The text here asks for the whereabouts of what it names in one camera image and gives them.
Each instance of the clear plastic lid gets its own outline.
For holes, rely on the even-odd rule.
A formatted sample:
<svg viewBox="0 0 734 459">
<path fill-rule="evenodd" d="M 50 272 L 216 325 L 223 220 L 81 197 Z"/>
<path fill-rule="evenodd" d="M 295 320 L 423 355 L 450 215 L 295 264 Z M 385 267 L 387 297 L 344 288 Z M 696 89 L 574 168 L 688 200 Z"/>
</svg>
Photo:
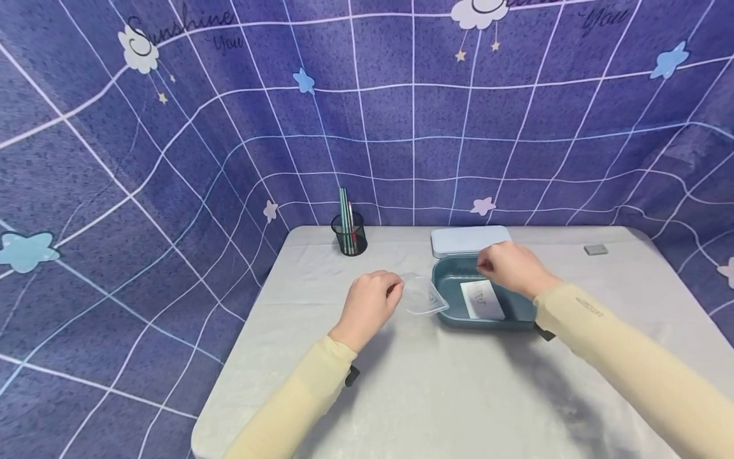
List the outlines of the clear plastic lid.
<svg viewBox="0 0 734 459">
<path fill-rule="evenodd" d="M 448 303 L 433 286 L 429 276 L 406 272 L 400 277 L 405 282 L 400 303 L 406 311 L 416 316 L 423 316 L 448 309 Z"/>
</svg>

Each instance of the pencil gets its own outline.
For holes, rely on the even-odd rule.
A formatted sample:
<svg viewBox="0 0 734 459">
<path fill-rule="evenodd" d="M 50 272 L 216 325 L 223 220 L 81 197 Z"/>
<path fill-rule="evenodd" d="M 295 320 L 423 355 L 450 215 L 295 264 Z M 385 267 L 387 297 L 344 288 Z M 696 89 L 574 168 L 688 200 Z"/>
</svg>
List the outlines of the pencil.
<svg viewBox="0 0 734 459">
<path fill-rule="evenodd" d="M 349 237 L 349 218 L 347 217 L 346 209 L 346 189 L 339 188 L 339 213 L 341 216 L 341 237 L 342 243 L 344 244 L 344 252 L 347 255 L 352 254 L 351 238 Z"/>
<path fill-rule="evenodd" d="M 357 231 L 355 230 L 355 216 L 352 213 L 352 202 L 348 200 L 346 202 L 346 211 L 349 213 L 349 232 L 352 235 L 352 243 L 355 246 L 355 254 L 359 250 L 357 246 Z"/>
</svg>

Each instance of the paper note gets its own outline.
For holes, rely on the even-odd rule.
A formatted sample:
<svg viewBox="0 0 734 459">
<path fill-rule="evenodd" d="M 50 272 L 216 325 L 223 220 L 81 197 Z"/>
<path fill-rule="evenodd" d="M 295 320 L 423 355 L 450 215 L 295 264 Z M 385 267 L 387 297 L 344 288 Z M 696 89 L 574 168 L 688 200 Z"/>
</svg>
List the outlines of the paper note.
<svg viewBox="0 0 734 459">
<path fill-rule="evenodd" d="M 464 282 L 460 285 L 471 319 L 504 319 L 504 312 L 489 281 Z"/>
</svg>

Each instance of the black mesh pen holder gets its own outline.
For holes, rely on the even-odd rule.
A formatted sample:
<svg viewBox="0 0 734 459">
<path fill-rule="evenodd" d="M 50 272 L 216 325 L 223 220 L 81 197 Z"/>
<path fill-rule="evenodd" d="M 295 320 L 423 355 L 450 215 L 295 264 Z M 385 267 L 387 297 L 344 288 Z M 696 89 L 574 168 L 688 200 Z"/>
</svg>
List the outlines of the black mesh pen holder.
<svg viewBox="0 0 734 459">
<path fill-rule="evenodd" d="M 357 212 L 352 213 L 352 228 L 342 225 L 341 215 L 331 220 L 331 229 L 339 242 L 339 251 L 346 256 L 357 256 L 367 250 L 367 236 L 365 236 L 364 219 Z"/>
</svg>

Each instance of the white table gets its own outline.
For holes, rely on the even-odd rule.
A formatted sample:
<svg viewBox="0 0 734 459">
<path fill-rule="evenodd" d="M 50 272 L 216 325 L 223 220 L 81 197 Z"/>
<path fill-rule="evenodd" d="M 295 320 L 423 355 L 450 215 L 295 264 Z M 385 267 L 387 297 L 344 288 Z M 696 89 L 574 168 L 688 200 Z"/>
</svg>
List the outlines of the white table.
<svg viewBox="0 0 734 459">
<path fill-rule="evenodd" d="M 369 247 L 355 258 L 338 253 L 329 227 L 292 231 L 196 423 L 195 456 L 221 457 L 339 318 L 354 278 L 380 269 L 430 275 L 432 229 L 367 228 Z M 510 234 L 734 398 L 734 350 L 648 238 L 607 227 Z M 608 255 L 584 252 L 600 243 Z M 675 457 L 558 339 L 449 330 L 398 311 L 355 365 L 362 375 L 297 458 Z"/>
</svg>

